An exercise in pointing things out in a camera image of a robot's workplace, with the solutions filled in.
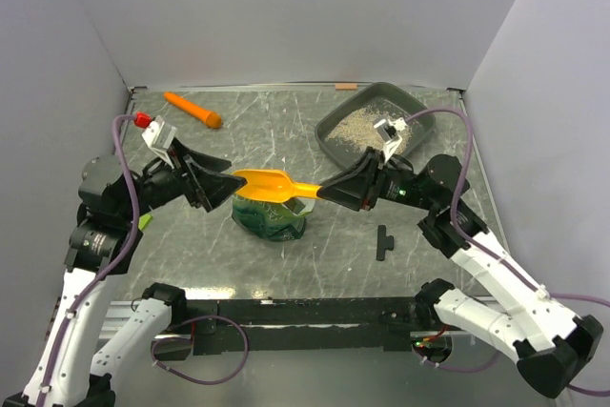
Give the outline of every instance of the black plastic piece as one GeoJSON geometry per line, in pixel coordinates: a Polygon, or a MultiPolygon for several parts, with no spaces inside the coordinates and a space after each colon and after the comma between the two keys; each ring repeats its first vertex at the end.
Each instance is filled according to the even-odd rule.
{"type": "Polygon", "coordinates": [[[317,196],[358,212],[371,210],[379,195],[377,176],[382,153],[369,147],[347,171],[320,183],[317,196]]]}
{"type": "Polygon", "coordinates": [[[453,283],[449,283],[442,278],[424,283],[421,287],[421,291],[416,294],[417,319],[424,326],[431,326],[433,323],[438,323],[439,319],[437,311],[435,310],[435,304],[440,302],[440,297],[442,295],[455,288],[453,283]]]}
{"type": "Polygon", "coordinates": [[[89,375],[87,398],[74,407],[114,407],[116,394],[111,390],[110,374],[104,376],[89,375]]]}
{"type": "Polygon", "coordinates": [[[157,299],[172,307],[172,325],[180,324],[187,319],[187,297],[184,290],[164,283],[153,283],[144,293],[143,299],[157,299]]]}
{"type": "Polygon", "coordinates": [[[4,399],[2,407],[34,407],[34,405],[28,403],[28,397],[23,393],[17,393],[4,399]]]}
{"type": "Polygon", "coordinates": [[[241,176],[220,173],[231,167],[230,161],[190,150],[177,139],[168,154],[186,176],[183,194],[192,207],[211,212],[246,184],[241,176]]]}
{"type": "Polygon", "coordinates": [[[514,343],[521,376],[543,396],[559,396],[591,360],[600,343],[603,327],[592,316],[575,318],[577,328],[566,338],[557,336],[555,347],[536,352],[526,339],[514,343]]]}
{"type": "MultiPolygon", "coordinates": [[[[457,203],[457,221],[459,227],[471,237],[487,233],[487,225],[463,201],[457,203]]],[[[438,249],[447,258],[451,258],[459,249],[469,248],[468,242],[458,234],[451,222],[449,209],[437,214],[434,210],[417,223],[428,243],[438,249]]]]}
{"type": "MultiPolygon", "coordinates": [[[[70,247],[65,260],[69,272],[74,268],[90,272],[104,269],[120,253],[128,231],[127,227],[121,230],[100,224],[94,219],[86,219],[70,236],[70,247]]],[[[142,232],[138,231],[131,249],[112,270],[111,275],[127,273],[141,238],[142,232]]]]}
{"type": "Polygon", "coordinates": [[[386,235],[386,231],[387,228],[384,224],[380,224],[379,226],[377,226],[377,261],[385,260],[386,250],[394,250],[394,237],[391,235],[386,235]]]}

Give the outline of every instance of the scratched floor surface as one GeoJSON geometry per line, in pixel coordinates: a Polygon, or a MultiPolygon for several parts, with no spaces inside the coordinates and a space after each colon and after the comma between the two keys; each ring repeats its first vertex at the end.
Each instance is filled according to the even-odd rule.
{"type": "MultiPolygon", "coordinates": [[[[428,107],[459,107],[455,92],[411,89],[428,107]]],[[[319,182],[338,172],[315,142],[315,124],[350,92],[313,91],[188,92],[196,104],[220,113],[215,131],[167,104],[162,92],[140,91],[133,110],[162,115],[178,128],[178,138],[197,151],[228,158],[232,170],[285,169],[295,180],[319,182]]],[[[124,141],[132,169],[153,158],[129,127],[124,141]]],[[[410,156],[416,171],[437,153],[461,157],[465,133],[450,114],[437,116],[437,129],[410,156]]],[[[465,200],[497,231],[489,191],[478,158],[468,178],[465,200]]],[[[371,212],[352,212],[317,201],[301,240],[266,242],[231,220],[231,203],[206,214],[184,198],[153,212],[154,220],[133,258],[118,298],[130,299],[155,281],[186,289],[190,298],[378,297],[413,295],[426,281],[442,277],[470,294],[484,290],[428,245],[417,222],[423,211],[379,202],[371,212]],[[396,248],[375,260],[377,225],[385,224],[396,248]]]]}

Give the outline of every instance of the gray floor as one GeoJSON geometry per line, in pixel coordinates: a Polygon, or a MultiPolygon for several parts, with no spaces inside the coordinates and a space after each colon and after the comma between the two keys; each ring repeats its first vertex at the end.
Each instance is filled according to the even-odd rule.
{"type": "MultiPolygon", "coordinates": [[[[428,107],[459,107],[456,92],[410,89],[428,107]]],[[[315,124],[353,95],[333,88],[302,87],[296,91],[203,91],[181,93],[194,103],[220,113],[221,130],[166,103],[162,92],[138,91],[132,109],[162,115],[178,128],[188,147],[228,158],[232,170],[285,169],[293,179],[319,182],[338,172],[318,148],[315,124]]],[[[130,126],[124,148],[132,169],[153,158],[130,126]]],[[[436,131],[410,160],[419,170],[437,153],[463,154],[465,132],[451,114],[437,116],[436,131]]],[[[468,178],[465,200],[498,232],[498,221],[478,158],[468,178]]],[[[189,298],[363,297],[414,295],[437,277],[471,295],[484,290],[432,249],[416,226],[423,211],[380,201],[371,212],[352,212],[317,201],[301,240],[273,243],[245,233],[231,220],[231,203],[206,214],[183,198],[153,212],[154,220],[133,258],[128,283],[118,298],[130,299],[155,281],[184,288],[189,298]],[[396,249],[384,262],[375,261],[376,228],[388,226],[396,249]]]]}
{"type": "MultiPolygon", "coordinates": [[[[447,364],[474,367],[489,360],[485,344],[470,337],[454,339],[447,364]]],[[[241,354],[195,356],[172,366],[190,376],[215,379],[233,370],[241,354]]],[[[143,356],[118,390],[117,407],[127,406],[408,406],[408,407],[550,407],[502,357],[491,369],[449,374],[419,365],[410,353],[379,349],[253,352],[243,371],[218,386],[193,385],[151,366],[143,356]]]]}

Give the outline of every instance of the white bracket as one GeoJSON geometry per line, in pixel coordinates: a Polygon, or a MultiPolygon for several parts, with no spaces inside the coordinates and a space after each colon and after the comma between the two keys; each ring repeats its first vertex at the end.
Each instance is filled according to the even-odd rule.
{"type": "Polygon", "coordinates": [[[153,122],[142,132],[142,138],[146,146],[173,166],[170,157],[168,156],[168,148],[171,146],[177,128],[169,123],[166,123],[161,116],[157,116],[153,122]]]}

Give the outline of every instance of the litter tray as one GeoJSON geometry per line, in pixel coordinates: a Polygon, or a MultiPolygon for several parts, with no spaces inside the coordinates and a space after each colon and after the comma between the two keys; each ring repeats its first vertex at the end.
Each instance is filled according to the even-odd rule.
{"type": "MultiPolygon", "coordinates": [[[[343,102],[315,126],[315,140],[317,140],[320,149],[343,170],[351,167],[362,156],[363,143],[357,145],[350,139],[329,138],[329,135],[341,120],[352,112],[365,107],[370,107],[372,112],[387,113],[391,119],[408,116],[426,109],[412,95],[390,83],[374,83],[343,102]]],[[[396,152],[396,154],[407,157],[430,134],[435,124],[436,120],[433,114],[423,115],[410,123],[411,135],[404,150],[396,152]]]]}

